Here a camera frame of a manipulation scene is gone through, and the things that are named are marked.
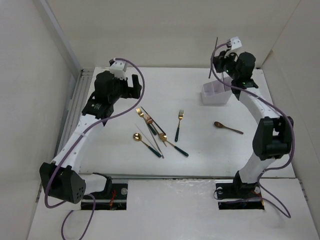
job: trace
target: white panel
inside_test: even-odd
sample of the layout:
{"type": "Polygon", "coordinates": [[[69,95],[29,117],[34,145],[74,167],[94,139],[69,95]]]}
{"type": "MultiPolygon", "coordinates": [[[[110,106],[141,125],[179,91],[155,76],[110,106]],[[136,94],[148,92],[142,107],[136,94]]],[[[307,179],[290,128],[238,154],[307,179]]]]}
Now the white panel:
{"type": "Polygon", "coordinates": [[[320,158],[320,1],[302,0],[274,45],[275,57],[284,73],[315,151],[320,158]]]}
{"type": "MultiPolygon", "coordinates": [[[[88,97],[94,91],[96,75],[105,68],[96,67],[88,97]]],[[[142,143],[133,140],[139,128],[152,140],[149,131],[135,110],[117,119],[108,121],[100,135],[92,141],[81,163],[82,173],[99,171],[105,174],[128,174],[148,176],[214,176],[234,177],[252,155],[252,141],[257,123],[248,109],[231,96],[225,106],[204,106],[201,89],[209,82],[208,69],[204,68],[141,68],[146,81],[143,106],[166,132],[174,143],[178,126],[178,113],[184,109],[180,124],[179,141],[176,145],[186,151],[186,158],[172,146],[159,141],[164,159],[158,159],[142,143]],[[219,121],[231,128],[239,129],[244,135],[218,129],[213,126],[219,121]]],[[[134,73],[128,68],[127,76],[134,73]]],[[[253,73],[261,94],[271,100],[261,70],[253,73]]],[[[119,99],[114,105],[114,115],[131,107],[137,100],[119,99]]],[[[282,166],[289,156],[285,155],[271,166],[282,166]]],[[[294,178],[292,166],[269,171],[265,177],[294,178]]]]}
{"type": "Polygon", "coordinates": [[[147,67],[207,67],[216,37],[239,36],[261,66],[299,0],[48,1],[83,67],[125,57],[147,67]]]}
{"type": "Polygon", "coordinates": [[[71,71],[32,0],[0,0],[0,233],[28,235],[39,167],[56,146],[71,71]]]}
{"type": "MultiPolygon", "coordinates": [[[[127,210],[96,211],[83,240],[319,240],[297,179],[261,183],[283,201],[291,219],[268,203],[265,210],[218,210],[214,180],[133,180],[127,210]]],[[[274,202],[264,191],[262,195],[274,202]]],[[[60,239],[67,207],[77,209],[69,204],[47,209],[42,193],[28,240],[60,239]]],[[[71,214],[67,239],[81,236],[90,213],[71,214]]]]}

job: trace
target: white table surface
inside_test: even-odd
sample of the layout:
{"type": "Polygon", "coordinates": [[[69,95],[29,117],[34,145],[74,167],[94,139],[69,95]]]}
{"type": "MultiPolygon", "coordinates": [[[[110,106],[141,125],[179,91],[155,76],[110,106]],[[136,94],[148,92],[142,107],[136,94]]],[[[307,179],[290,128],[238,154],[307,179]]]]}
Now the white table surface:
{"type": "MultiPolygon", "coordinates": [[[[319,240],[297,179],[263,179],[261,184],[287,206],[291,219],[269,203],[265,210],[219,210],[214,180],[130,180],[127,210],[96,211],[83,240],[319,240]]],[[[79,204],[46,208],[42,192],[28,240],[61,239],[70,209],[79,204]]],[[[79,239],[90,214],[71,214],[64,229],[67,239],[79,239]]]]}
{"type": "MultiPolygon", "coordinates": [[[[95,68],[88,97],[94,91],[96,75],[106,69],[95,68]]],[[[186,151],[189,157],[184,157],[170,145],[165,147],[157,138],[165,157],[157,158],[141,142],[134,141],[133,134],[139,132],[135,124],[151,141],[152,137],[143,119],[132,110],[106,124],[86,152],[80,172],[99,171],[105,174],[142,176],[234,177],[253,152],[252,140],[257,123],[247,108],[233,95],[224,106],[204,106],[200,92],[203,84],[210,82],[208,69],[143,67],[141,71],[146,86],[139,106],[148,111],[172,143],[175,143],[179,110],[184,110],[179,141],[176,145],[186,151]],[[241,130],[244,135],[218,129],[213,126],[214,121],[241,130]]],[[[131,85],[132,73],[136,72],[133,68],[128,68],[126,74],[131,85]]],[[[263,96],[271,101],[262,70],[255,70],[253,79],[259,85],[263,96]]],[[[136,99],[119,99],[114,105],[114,114],[128,109],[136,101],[136,99]]],[[[288,155],[283,156],[271,167],[283,165],[288,158],[288,155]]],[[[295,174],[290,164],[285,169],[269,171],[264,177],[295,178],[295,174]]]]}

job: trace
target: cable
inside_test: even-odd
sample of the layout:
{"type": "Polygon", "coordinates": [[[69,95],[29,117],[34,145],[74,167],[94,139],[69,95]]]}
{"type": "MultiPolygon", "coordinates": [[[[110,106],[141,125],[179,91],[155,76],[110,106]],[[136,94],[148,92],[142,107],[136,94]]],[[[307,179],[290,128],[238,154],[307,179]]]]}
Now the cable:
{"type": "MultiPolygon", "coordinates": [[[[55,205],[49,205],[49,203],[48,203],[49,190],[50,190],[50,188],[51,188],[51,185],[52,185],[52,183],[53,183],[53,181],[54,181],[54,178],[56,177],[56,175],[57,175],[60,167],[61,167],[62,164],[65,162],[65,160],[66,160],[67,157],[70,155],[70,153],[73,151],[73,149],[77,146],[77,144],[81,141],[81,139],[85,136],[85,134],[86,134],[90,129],[92,129],[94,126],[96,126],[96,125],[98,125],[98,124],[100,124],[100,123],[102,123],[102,122],[106,122],[106,121],[108,121],[108,120],[115,119],[115,118],[117,118],[117,117],[120,117],[120,116],[122,116],[122,115],[130,112],[132,109],[134,109],[134,108],[141,102],[141,100],[142,100],[142,98],[143,98],[143,96],[144,96],[144,94],[145,94],[145,78],[144,78],[144,75],[142,74],[142,72],[140,71],[140,69],[139,69],[133,62],[131,62],[131,61],[125,59],[125,58],[116,57],[116,58],[114,58],[113,60],[115,60],[115,61],[117,61],[117,60],[118,60],[118,61],[124,61],[124,62],[130,64],[130,65],[133,66],[133,67],[137,70],[137,72],[140,74],[141,80],[142,80],[142,92],[141,92],[140,98],[139,98],[138,101],[137,101],[132,107],[130,107],[129,109],[127,109],[127,110],[125,110],[125,111],[123,111],[123,112],[121,112],[121,113],[118,113],[118,114],[116,114],[116,115],[114,115],[114,116],[110,116],[110,117],[107,117],[107,118],[98,120],[98,121],[96,121],[95,123],[91,124],[91,125],[88,126],[88,127],[83,131],[83,133],[78,137],[78,139],[74,142],[74,144],[70,147],[70,149],[69,149],[69,150],[66,152],[66,154],[63,156],[63,158],[62,158],[62,160],[60,161],[60,163],[56,166],[55,170],[53,171],[53,173],[52,173],[52,175],[51,175],[51,177],[50,177],[50,179],[49,179],[49,182],[48,182],[48,184],[47,184],[47,187],[46,187],[46,189],[45,189],[45,191],[44,191],[44,204],[45,204],[45,206],[46,206],[48,209],[56,208],[56,207],[58,207],[58,206],[60,206],[60,205],[62,205],[62,204],[64,204],[64,203],[66,202],[66,201],[61,201],[61,202],[59,202],[59,203],[57,203],[57,204],[55,204],[55,205]]],[[[94,214],[94,211],[95,211],[95,207],[96,207],[96,199],[95,199],[95,197],[94,197],[93,195],[91,195],[91,194],[88,194],[88,196],[92,197],[92,199],[93,199],[92,213],[91,213],[91,217],[90,217],[90,219],[89,219],[89,221],[88,221],[88,224],[87,224],[87,226],[86,226],[86,228],[85,228],[85,230],[84,230],[84,232],[83,232],[83,234],[82,234],[82,236],[81,236],[81,238],[80,238],[79,240],[81,240],[81,239],[84,237],[84,235],[86,234],[87,229],[88,229],[88,227],[89,227],[89,225],[90,225],[91,219],[92,219],[92,217],[93,217],[93,214],[94,214]]],[[[73,211],[70,211],[70,212],[68,213],[68,215],[65,217],[65,219],[64,219],[64,221],[63,221],[63,223],[62,223],[61,235],[62,235],[63,240],[65,240],[64,234],[63,234],[63,227],[64,227],[64,225],[65,225],[65,222],[66,222],[67,218],[69,217],[69,215],[70,215],[72,212],[73,212],[73,211]]]]}
{"type": "MultiPolygon", "coordinates": [[[[85,236],[85,234],[86,234],[86,232],[87,232],[87,230],[88,230],[88,227],[89,227],[89,225],[90,225],[90,223],[91,223],[92,217],[94,216],[94,212],[95,212],[95,208],[96,208],[96,199],[95,199],[95,197],[94,197],[92,194],[88,194],[88,196],[90,196],[90,197],[92,198],[92,200],[93,200],[92,212],[91,212],[91,216],[90,216],[90,218],[89,218],[89,221],[88,221],[88,223],[87,223],[87,225],[86,225],[86,227],[85,227],[85,229],[84,229],[84,232],[82,233],[82,235],[81,235],[81,237],[79,238],[79,240],[81,240],[81,239],[85,236]]],[[[71,210],[71,211],[67,214],[67,216],[65,217],[65,219],[64,219],[63,222],[62,222],[62,225],[61,225],[61,237],[62,237],[63,240],[67,240],[66,237],[65,237],[65,235],[64,235],[64,227],[65,227],[65,223],[66,223],[68,217],[70,216],[70,214],[73,213],[73,211],[74,211],[74,210],[71,210]]]]}
{"type": "Polygon", "coordinates": [[[263,176],[264,173],[270,171],[270,170],[280,170],[280,169],[284,169],[285,167],[287,167],[291,162],[292,162],[292,159],[294,157],[294,154],[295,154],[295,149],[296,149],[296,139],[295,139],[295,133],[294,133],[294,128],[288,118],[288,116],[283,112],[281,111],[278,107],[274,106],[273,104],[269,103],[268,101],[264,100],[263,98],[259,97],[258,95],[254,94],[253,92],[250,92],[246,89],[243,89],[243,88],[240,88],[240,87],[236,87],[236,86],[232,86],[230,84],[227,84],[225,82],[223,82],[216,74],[215,70],[214,70],[214,64],[213,64],[213,60],[214,60],[214,56],[216,54],[216,51],[219,49],[219,48],[222,48],[223,46],[226,46],[228,45],[228,43],[223,43],[219,46],[217,46],[213,52],[212,52],[212,55],[211,55],[211,59],[210,59],[210,71],[213,73],[213,75],[215,76],[215,78],[222,84],[224,84],[225,86],[229,87],[229,88],[232,88],[232,89],[235,89],[235,90],[239,90],[239,91],[242,91],[242,92],[245,92],[247,94],[250,94],[252,95],[253,97],[259,99],[261,102],[263,102],[264,104],[268,105],[269,107],[273,108],[274,110],[276,110],[278,113],[280,113],[283,118],[286,120],[286,122],[288,123],[289,125],[289,128],[290,128],[290,132],[291,132],[291,136],[292,136],[292,146],[291,146],[291,152],[290,152],[290,155],[289,155],[289,160],[282,166],[278,166],[278,167],[269,167],[269,168],[266,168],[259,176],[258,176],[258,179],[257,179],[257,182],[260,186],[261,189],[263,189],[264,191],[266,191],[268,194],[270,194],[275,200],[277,200],[281,205],[282,207],[284,208],[284,210],[286,211],[286,213],[284,211],[282,211],[277,205],[275,205],[273,202],[271,202],[270,200],[268,199],[265,199],[264,197],[251,197],[251,198],[246,198],[246,199],[240,199],[240,200],[236,200],[236,201],[230,201],[229,203],[240,203],[240,202],[243,202],[243,201],[247,201],[247,200],[255,200],[255,199],[262,199],[268,203],[270,203],[272,206],[274,206],[276,209],[278,209],[283,215],[285,215],[287,218],[291,218],[291,214],[290,212],[288,211],[288,209],[286,208],[286,206],[280,201],[279,198],[277,198],[274,194],[272,194],[270,191],[268,191],[265,187],[263,187],[260,183],[260,180],[261,180],[261,177],[263,176]]]}

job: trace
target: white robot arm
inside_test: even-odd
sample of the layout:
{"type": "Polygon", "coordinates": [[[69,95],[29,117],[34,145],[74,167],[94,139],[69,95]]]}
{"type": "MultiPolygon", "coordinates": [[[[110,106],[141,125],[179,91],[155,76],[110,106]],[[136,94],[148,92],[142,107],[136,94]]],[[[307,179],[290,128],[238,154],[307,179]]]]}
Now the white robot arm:
{"type": "Polygon", "coordinates": [[[253,153],[246,165],[235,174],[232,183],[216,184],[217,188],[223,189],[217,194],[219,200],[256,197],[253,191],[258,187],[260,175],[276,159],[288,154],[292,146],[289,126],[293,126],[292,118],[288,117],[289,124],[282,115],[260,100],[264,98],[252,79],[256,58],[248,52],[239,55],[233,52],[241,46],[238,37],[231,38],[227,50],[221,51],[219,56],[213,55],[212,63],[217,73],[226,72],[232,78],[231,87],[235,87],[231,89],[232,93],[248,108],[258,127],[252,142],[253,153]],[[248,90],[255,96],[242,90],[248,90]]]}
{"type": "Polygon", "coordinates": [[[90,193],[105,191],[106,195],[109,194],[112,186],[110,177],[93,173],[81,178],[78,173],[90,142],[106,125],[106,122],[99,120],[111,116],[114,104],[119,98],[139,99],[141,96],[142,86],[138,76],[132,75],[133,87],[129,87],[126,69],[126,62],[116,60],[110,63],[109,70],[96,76],[95,90],[82,110],[82,116],[70,139],[51,163],[44,162],[41,165],[41,182],[45,190],[50,185],[49,196],[77,204],[84,195],[90,193]],[[56,168],[58,172],[52,184],[49,184],[56,168]]]}

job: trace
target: red wire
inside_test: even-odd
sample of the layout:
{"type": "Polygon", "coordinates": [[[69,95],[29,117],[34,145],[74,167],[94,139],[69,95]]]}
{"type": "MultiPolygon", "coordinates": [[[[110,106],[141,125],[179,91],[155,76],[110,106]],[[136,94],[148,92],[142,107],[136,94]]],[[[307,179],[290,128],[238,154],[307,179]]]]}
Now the red wire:
{"type": "Polygon", "coordinates": [[[114,204],[115,197],[116,197],[116,190],[113,190],[113,192],[112,192],[112,198],[111,198],[111,200],[110,200],[110,202],[109,202],[110,210],[112,209],[112,205],[114,204]]]}

